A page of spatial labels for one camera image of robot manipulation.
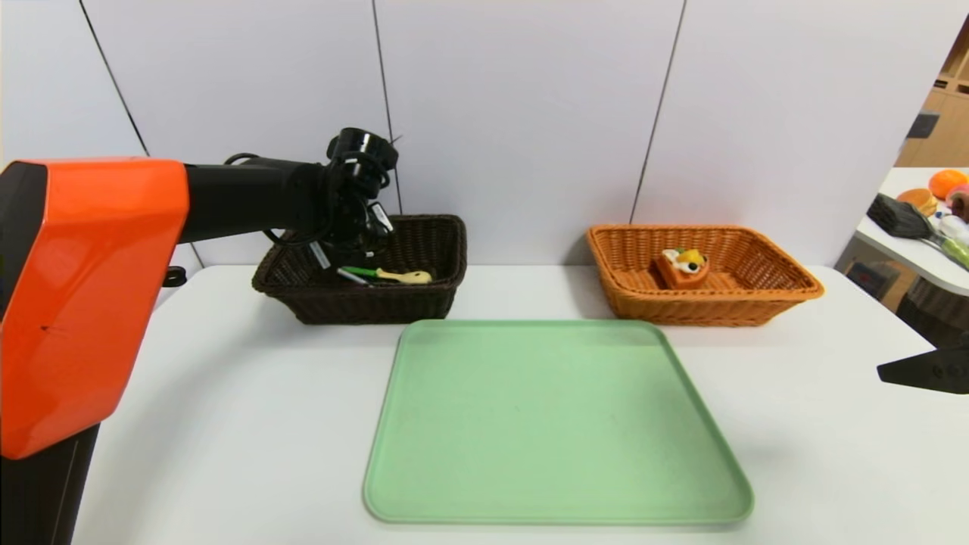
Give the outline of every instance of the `white counter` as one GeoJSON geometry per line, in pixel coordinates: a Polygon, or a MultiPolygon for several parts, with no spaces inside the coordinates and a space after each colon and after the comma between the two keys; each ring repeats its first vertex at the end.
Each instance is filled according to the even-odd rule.
{"type": "MultiPolygon", "coordinates": [[[[754,488],[714,529],[389,526],[360,488],[401,326],[307,327],[196,274],[101,427],[76,545],[965,542],[969,401],[879,381],[931,347],[846,278],[760,328],[663,328],[754,488]]],[[[451,318],[611,316],[594,269],[472,267],[451,318]]]]}

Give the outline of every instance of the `orange wicker basket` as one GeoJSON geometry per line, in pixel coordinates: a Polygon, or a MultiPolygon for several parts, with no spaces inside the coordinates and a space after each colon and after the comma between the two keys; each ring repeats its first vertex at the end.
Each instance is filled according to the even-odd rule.
{"type": "Polygon", "coordinates": [[[600,225],[589,229],[603,290],[616,316],[655,324],[759,326],[825,288],[764,235],[726,225],[600,225]],[[654,259],[667,248],[710,259],[700,289],[665,289],[654,259]]]}

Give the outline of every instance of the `green tray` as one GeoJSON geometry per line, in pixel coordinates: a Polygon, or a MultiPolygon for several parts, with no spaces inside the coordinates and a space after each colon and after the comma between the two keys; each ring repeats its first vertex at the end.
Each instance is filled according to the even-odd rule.
{"type": "Polygon", "coordinates": [[[659,330],[428,320],[400,338],[363,484],[389,523],[703,525],[754,496],[659,330]]]}

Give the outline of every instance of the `black robot arm segment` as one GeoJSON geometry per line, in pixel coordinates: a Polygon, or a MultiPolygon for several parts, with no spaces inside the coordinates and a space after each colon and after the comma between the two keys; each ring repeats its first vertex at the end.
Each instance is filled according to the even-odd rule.
{"type": "Polygon", "coordinates": [[[318,240],[340,251],[369,251],[392,230],[379,204],[397,152],[386,140],[347,128],[329,143],[328,165],[242,153],[239,164],[185,165],[189,212],[179,242],[230,235],[297,233],[296,243],[318,240]]]}

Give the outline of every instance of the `toy fruit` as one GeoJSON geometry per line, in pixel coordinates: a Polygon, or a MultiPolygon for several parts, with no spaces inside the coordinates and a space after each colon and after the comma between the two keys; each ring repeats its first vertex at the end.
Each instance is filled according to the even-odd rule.
{"type": "Polygon", "coordinates": [[[710,272],[709,260],[697,249],[663,250],[656,258],[656,267],[673,290],[693,290],[703,286],[710,272]]]}
{"type": "Polygon", "coordinates": [[[956,169],[946,169],[932,175],[928,181],[928,189],[938,199],[945,199],[949,192],[959,185],[969,183],[969,176],[956,169]]]}
{"type": "Polygon", "coordinates": [[[935,208],[939,204],[939,201],[936,200],[935,195],[932,195],[932,192],[924,187],[909,189],[895,199],[902,203],[911,203],[915,205],[915,208],[918,208],[919,212],[926,217],[934,214],[935,208]]]}
{"type": "Polygon", "coordinates": [[[969,222],[969,184],[954,187],[946,196],[946,204],[952,209],[953,215],[969,222]]]}

